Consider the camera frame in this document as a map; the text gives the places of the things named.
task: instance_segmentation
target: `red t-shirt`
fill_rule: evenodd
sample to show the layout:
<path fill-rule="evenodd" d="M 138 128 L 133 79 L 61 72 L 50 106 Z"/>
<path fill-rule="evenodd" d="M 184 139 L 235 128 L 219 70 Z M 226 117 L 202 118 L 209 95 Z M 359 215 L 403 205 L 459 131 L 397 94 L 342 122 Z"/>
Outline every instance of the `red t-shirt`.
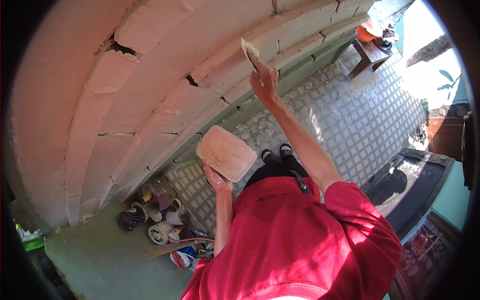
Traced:
<path fill-rule="evenodd" d="M 199 261 L 182 299 L 382 299 L 400 241 L 354 183 L 320 192 L 304 178 L 263 179 L 233 203 L 225 248 Z"/>

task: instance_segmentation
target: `foot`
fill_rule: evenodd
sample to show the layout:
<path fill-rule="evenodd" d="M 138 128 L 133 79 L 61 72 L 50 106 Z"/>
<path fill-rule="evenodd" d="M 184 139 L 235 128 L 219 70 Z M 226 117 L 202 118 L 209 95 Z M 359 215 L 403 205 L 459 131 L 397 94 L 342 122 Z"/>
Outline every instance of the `foot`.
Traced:
<path fill-rule="evenodd" d="M 280 145 L 280 158 L 284 159 L 288 155 L 293 155 L 292 146 L 289 144 L 281 144 Z"/>
<path fill-rule="evenodd" d="M 269 149 L 263 150 L 261 157 L 265 164 L 271 162 L 272 160 L 276 160 L 275 155 Z"/>

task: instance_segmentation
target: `curved wall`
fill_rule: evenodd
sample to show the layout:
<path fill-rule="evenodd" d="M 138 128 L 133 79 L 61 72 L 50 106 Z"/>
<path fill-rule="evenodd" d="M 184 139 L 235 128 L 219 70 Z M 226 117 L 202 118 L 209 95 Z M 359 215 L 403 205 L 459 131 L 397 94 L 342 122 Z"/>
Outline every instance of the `curved wall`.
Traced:
<path fill-rule="evenodd" d="M 50 228 L 74 226 L 123 201 L 251 89 L 240 37 L 279 69 L 364 22 L 372 4 L 60 0 L 12 95 L 14 150 L 37 212 Z"/>

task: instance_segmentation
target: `small wooden stool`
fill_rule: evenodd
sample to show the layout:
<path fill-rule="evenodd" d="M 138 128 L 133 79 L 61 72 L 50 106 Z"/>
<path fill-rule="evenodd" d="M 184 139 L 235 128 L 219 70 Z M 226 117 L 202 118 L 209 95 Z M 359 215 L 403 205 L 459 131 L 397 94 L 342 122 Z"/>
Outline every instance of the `small wooden stool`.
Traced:
<path fill-rule="evenodd" d="M 363 71 L 373 65 L 373 72 L 378 69 L 384 62 L 392 57 L 392 51 L 385 53 L 381 51 L 372 41 L 368 43 L 362 43 L 355 39 L 353 41 L 353 47 L 360 54 L 361 60 L 358 65 L 353 68 L 352 72 L 348 74 L 350 80 L 360 75 Z"/>

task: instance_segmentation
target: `sandal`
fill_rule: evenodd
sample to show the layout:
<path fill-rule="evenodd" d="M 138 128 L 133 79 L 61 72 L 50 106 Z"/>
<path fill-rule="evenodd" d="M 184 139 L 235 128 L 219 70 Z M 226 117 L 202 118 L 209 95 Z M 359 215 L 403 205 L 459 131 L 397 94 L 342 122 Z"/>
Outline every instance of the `sandal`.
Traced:
<path fill-rule="evenodd" d="M 282 150 L 283 146 L 287 146 L 289 149 Z M 283 160 L 286 156 L 293 155 L 292 146 L 289 144 L 281 144 L 280 145 L 280 158 Z"/>
<path fill-rule="evenodd" d="M 270 150 L 270 149 L 263 150 L 260 157 L 262 158 L 262 160 L 264 161 L 265 164 L 271 162 L 272 160 L 276 160 L 275 155 L 273 154 L 272 150 Z"/>

